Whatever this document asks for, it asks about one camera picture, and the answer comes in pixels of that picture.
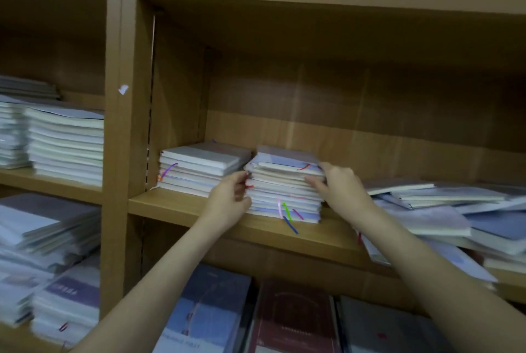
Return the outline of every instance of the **purple label band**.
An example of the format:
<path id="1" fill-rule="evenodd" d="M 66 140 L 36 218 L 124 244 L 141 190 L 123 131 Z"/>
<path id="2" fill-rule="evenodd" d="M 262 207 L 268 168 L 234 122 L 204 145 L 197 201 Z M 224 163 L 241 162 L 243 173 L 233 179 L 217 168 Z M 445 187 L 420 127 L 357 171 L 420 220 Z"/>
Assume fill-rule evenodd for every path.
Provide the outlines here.
<path id="1" fill-rule="evenodd" d="M 95 309 L 99 308 L 101 302 L 101 294 L 97 287 L 87 283 L 81 283 L 71 277 L 59 278 L 49 285 L 46 291 L 61 298 L 91 306 Z"/>

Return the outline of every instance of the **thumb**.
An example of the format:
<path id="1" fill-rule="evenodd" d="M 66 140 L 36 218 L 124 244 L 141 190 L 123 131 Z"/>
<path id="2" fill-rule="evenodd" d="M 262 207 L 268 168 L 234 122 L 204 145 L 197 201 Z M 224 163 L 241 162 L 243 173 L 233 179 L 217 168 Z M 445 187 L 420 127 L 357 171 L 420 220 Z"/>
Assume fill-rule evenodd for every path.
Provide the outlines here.
<path id="1" fill-rule="evenodd" d="M 250 197 L 244 197 L 240 203 L 243 207 L 243 213 L 245 213 L 248 209 L 250 209 L 250 206 L 252 206 L 252 199 Z"/>
<path id="2" fill-rule="evenodd" d="M 305 176 L 305 182 L 317 189 L 321 197 L 327 200 L 327 197 L 329 196 L 329 187 L 327 187 L 323 181 L 321 181 L 318 177 Z"/>

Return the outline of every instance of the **white sticker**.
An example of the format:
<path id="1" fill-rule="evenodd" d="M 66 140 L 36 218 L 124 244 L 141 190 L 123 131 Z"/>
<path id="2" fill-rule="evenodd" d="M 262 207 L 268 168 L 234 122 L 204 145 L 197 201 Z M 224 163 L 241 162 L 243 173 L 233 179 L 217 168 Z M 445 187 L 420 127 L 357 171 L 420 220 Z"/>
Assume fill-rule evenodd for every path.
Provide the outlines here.
<path id="1" fill-rule="evenodd" d="M 124 93 L 125 93 L 126 91 L 128 91 L 128 88 L 129 88 L 128 84 L 123 84 L 123 85 L 121 86 L 121 88 L 119 88 L 119 92 L 120 92 L 122 95 L 124 95 Z"/>

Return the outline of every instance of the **maroon book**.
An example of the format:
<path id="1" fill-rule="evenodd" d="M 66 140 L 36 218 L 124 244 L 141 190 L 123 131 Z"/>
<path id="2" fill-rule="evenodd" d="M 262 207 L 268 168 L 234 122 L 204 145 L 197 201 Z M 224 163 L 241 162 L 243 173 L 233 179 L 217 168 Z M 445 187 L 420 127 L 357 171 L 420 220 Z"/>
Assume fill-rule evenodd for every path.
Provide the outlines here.
<path id="1" fill-rule="evenodd" d="M 249 353 L 341 353 L 331 296 L 319 289 L 267 280 L 261 286 Z"/>

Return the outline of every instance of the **person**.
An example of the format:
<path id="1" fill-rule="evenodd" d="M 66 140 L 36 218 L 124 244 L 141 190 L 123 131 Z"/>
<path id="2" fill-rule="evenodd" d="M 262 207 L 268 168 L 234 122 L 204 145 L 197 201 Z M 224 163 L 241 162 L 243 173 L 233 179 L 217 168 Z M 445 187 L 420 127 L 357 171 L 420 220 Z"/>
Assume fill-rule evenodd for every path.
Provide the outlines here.
<path id="1" fill-rule="evenodd" d="M 526 352 L 526 317 L 430 249 L 376 206 L 351 169 L 321 163 L 327 184 L 305 180 L 389 260 L 438 328 L 460 352 Z M 151 352 L 195 267 L 250 208 L 244 171 L 210 193 L 196 223 L 74 353 Z"/>

